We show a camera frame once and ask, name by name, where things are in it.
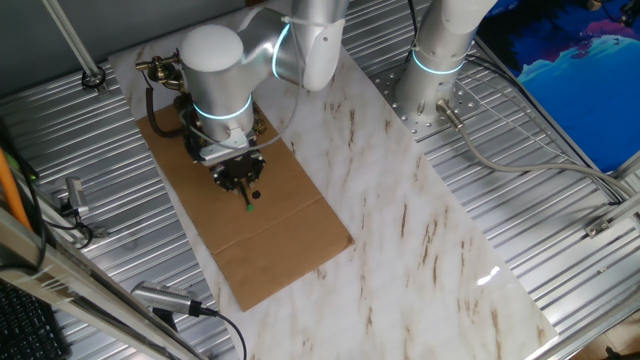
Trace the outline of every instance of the metal pole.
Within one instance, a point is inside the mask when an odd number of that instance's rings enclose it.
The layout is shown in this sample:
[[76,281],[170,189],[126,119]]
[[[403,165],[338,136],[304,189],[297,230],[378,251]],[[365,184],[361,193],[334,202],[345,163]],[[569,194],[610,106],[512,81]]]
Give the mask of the metal pole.
[[78,61],[80,61],[80,65],[82,65],[82,68],[87,75],[90,77],[102,76],[98,66],[93,62],[91,56],[89,56],[89,52],[87,52],[87,49],[82,44],[82,41],[80,41],[78,34],[73,29],[73,26],[71,26],[71,23],[60,7],[58,0],[42,0],[42,2],[44,3],[44,6],[47,7],[49,14],[51,14],[51,17],[56,22],[56,25],[58,25],[60,32],[62,32],[62,35],[64,35],[64,38],[69,43],[71,50],[76,54]]
[[78,58],[80,65],[82,65],[84,72],[87,74],[87,78],[83,76],[82,79],[83,87],[96,89],[98,95],[107,95],[109,93],[109,88],[104,83],[104,71],[96,65],[93,59],[91,59],[89,52],[82,44],[82,41],[80,41],[80,38],[73,29],[73,26],[71,26],[71,23],[69,22],[67,15],[65,15],[62,10],[62,7],[60,7],[58,0],[42,0],[42,3],[49,11],[53,21],[58,25],[58,29],[62,32],[62,35],[67,40],[69,47],[71,47],[71,50],[73,50],[76,58]]

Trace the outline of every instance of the corrugated metal surface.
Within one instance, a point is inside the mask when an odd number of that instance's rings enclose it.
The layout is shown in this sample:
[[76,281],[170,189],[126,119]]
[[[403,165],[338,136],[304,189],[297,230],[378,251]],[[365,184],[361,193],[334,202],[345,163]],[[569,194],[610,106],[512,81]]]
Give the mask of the corrugated metal surface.
[[[82,179],[89,226],[109,237],[84,254],[127,291],[142,280],[189,288],[208,306],[215,301],[158,176],[154,162],[119,89],[104,64],[111,93],[98,97],[68,76],[0,100],[0,116],[23,156],[41,174],[39,186],[64,195],[64,178]],[[139,358],[134,349],[71,316],[57,318],[72,345],[72,359]],[[181,316],[180,334],[197,350],[231,354],[221,320]]]
[[[402,66],[395,67],[371,79],[381,92],[385,86],[393,91],[393,82],[403,71]],[[554,126],[502,78],[467,63],[458,80],[508,120],[478,102],[476,110],[463,117],[469,135],[485,156],[516,166],[566,161],[554,152],[578,159],[578,151],[572,152]],[[594,239],[584,230],[614,208],[590,178],[561,170],[496,172],[481,166],[449,125],[433,127],[434,132],[419,139],[419,145],[554,325],[560,340],[615,306],[617,296],[640,284],[640,233],[631,220],[617,223]]]

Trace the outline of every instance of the robotic arm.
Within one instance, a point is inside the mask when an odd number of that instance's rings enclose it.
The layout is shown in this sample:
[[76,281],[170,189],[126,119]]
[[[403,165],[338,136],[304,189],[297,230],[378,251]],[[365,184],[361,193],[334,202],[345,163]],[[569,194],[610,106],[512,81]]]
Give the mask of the robotic arm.
[[206,25],[186,35],[181,47],[185,85],[203,132],[217,142],[201,149],[204,165],[246,152],[253,126],[251,92],[266,78],[275,76],[309,91],[329,82],[338,63],[347,5],[348,0],[296,1],[290,17],[257,8],[237,33]]

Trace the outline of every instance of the gray cable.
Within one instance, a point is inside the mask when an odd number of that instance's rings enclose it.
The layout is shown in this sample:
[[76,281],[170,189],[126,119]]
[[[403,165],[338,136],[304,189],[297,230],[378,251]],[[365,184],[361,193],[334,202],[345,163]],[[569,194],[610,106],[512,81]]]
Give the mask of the gray cable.
[[460,136],[462,136],[462,139],[464,140],[464,142],[467,143],[467,146],[469,147],[469,150],[471,151],[471,153],[475,155],[478,161],[480,161],[483,165],[490,167],[494,170],[503,171],[503,172],[542,171],[547,169],[563,169],[563,170],[579,171],[587,175],[595,176],[601,179],[602,181],[617,187],[630,198],[635,195],[633,191],[627,188],[620,181],[612,178],[609,175],[605,175],[600,171],[590,169],[586,166],[575,165],[575,164],[562,164],[562,163],[548,163],[548,164],[537,164],[537,165],[529,165],[529,166],[505,166],[505,165],[496,164],[494,162],[491,162],[491,160],[485,158],[482,154],[480,154],[478,149],[476,149],[476,147],[473,145],[473,142],[471,142],[471,138],[469,138],[469,134],[467,134],[467,131],[464,129],[464,126],[460,127],[458,129],[458,132],[460,133]]
[[[282,137],[282,134],[284,134],[284,132],[287,131],[287,129],[289,128],[289,125],[291,124],[291,121],[293,120],[293,117],[296,114],[296,111],[298,109],[298,100],[300,99],[300,92],[302,90],[302,66],[300,65],[300,58],[303,57],[303,56],[302,56],[302,52],[300,51],[300,45],[298,44],[298,36],[296,35],[296,32],[294,30],[294,26],[290,26],[289,29],[291,30],[291,35],[293,36],[293,44],[294,44],[294,47],[296,49],[296,62],[298,63],[298,92],[296,94],[296,102],[293,105],[293,111],[291,111],[291,116],[289,117],[289,120],[287,121],[287,123],[284,125],[284,128],[282,128],[282,130],[279,131],[278,134],[273,139],[267,141],[266,143],[260,144],[260,145],[256,145],[256,146],[247,147],[247,148],[221,144],[220,141],[216,141],[216,140],[212,139],[211,137],[207,136],[206,134],[204,134],[204,133],[202,133],[202,132],[200,132],[200,131],[198,131],[196,129],[191,128],[191,131],[193,131],[194,134],[198,135],[199,137],[201,137],[205,141],[213,143],[213,144],[216,144],[217,146],[220,146],[222,148],[230,149],[230,150],[243,150],[245,152],[260,150],[260,149],[262,149],[264,147],[267,147],[267,146],[273,144],[274,142],[280,140],[280,138]],[[180,121],[182,121],[182,123],[185,126],[189,126],[186,123],[186,121],[188,121],[187,120],[187,116],[188,116],[188,111],[187,110],[183,110],[182,112],[180,112],[180,115],[179,115]]]

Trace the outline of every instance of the blue fabric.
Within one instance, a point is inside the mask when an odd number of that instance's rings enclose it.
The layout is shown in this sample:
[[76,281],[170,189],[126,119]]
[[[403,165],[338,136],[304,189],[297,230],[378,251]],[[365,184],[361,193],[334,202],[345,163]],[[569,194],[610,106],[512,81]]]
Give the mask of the blue fabric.
[[619,36],[592,41],[555,62],[525,66],[519,80],[604,172],[640,150],[640,42]]

